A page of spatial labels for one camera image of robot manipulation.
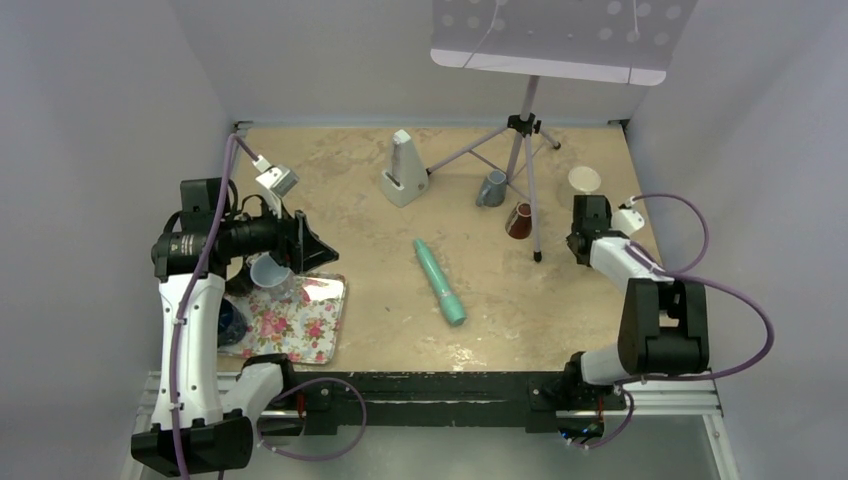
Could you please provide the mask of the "light grey footed mug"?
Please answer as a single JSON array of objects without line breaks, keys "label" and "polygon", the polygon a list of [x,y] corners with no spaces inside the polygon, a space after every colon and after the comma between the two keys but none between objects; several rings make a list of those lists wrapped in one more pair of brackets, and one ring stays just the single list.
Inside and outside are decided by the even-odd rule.
[{"label": "light grey footed mug", "polygon": [[254,285],[274,300],[289,299],[295,292],[295,273],[289,267],[278,264],[269,253],[263,253],[253,261],[249,275]]}]

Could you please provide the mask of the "dark blue mug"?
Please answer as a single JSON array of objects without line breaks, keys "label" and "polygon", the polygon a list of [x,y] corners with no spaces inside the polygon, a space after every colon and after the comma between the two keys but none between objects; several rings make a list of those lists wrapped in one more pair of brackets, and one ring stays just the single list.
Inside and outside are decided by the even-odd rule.
[{"label": "dark blue mug", "polygon": [[238,344],[247,334],[248,325],[241,311],[229,300],[220,304],[217,346],[219,348]]}]

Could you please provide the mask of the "cream mug black handle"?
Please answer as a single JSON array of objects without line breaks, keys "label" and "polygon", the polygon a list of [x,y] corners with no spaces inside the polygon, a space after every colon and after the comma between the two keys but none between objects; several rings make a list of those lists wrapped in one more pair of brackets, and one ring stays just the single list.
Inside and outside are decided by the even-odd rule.
[{"label": "cream mug black handle", "polygon": [[568,173],[568,182],[577,194],[593,194],[601,186],[600,174],[591,167],[579,165]]}]

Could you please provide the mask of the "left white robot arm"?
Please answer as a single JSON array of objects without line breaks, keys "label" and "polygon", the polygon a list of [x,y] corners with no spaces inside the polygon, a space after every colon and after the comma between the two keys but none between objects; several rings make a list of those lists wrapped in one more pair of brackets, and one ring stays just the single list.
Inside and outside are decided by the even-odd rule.
[{"label": "left white robot arm", "polygon": [[181,208],[151,248],[163,314],[161,379],[148,430],[131,438],[134,460],[167,477],[241,469],[258,440],[267,405],[284,409],[298,382],[285,354],[252,356],[235,386],[219,391],[215,360],[226,271],[234,258],[269,254],[294,273],[334,262],[338,253],[314,234],[306,215],[282,202],[291,180],[260,180],[257,217],[234,211],[231,182],[184,180]]}]

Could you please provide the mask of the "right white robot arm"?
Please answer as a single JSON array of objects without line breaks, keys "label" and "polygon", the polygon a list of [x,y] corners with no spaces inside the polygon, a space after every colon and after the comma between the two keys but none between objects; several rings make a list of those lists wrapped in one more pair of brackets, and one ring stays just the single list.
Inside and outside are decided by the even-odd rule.
[{"label": "right white robot arm", "polygon": [[631,234],[643,221],[629,207],[613,210],[603,195],[573,199],[567,244],[578,264],[610,280],[624,295],[615,343],[578,352],[560,385],[564,399],[584,407],[623,380],[650,374],[698,374],[709,364],[706,292],[676,279],[636,250]]}]

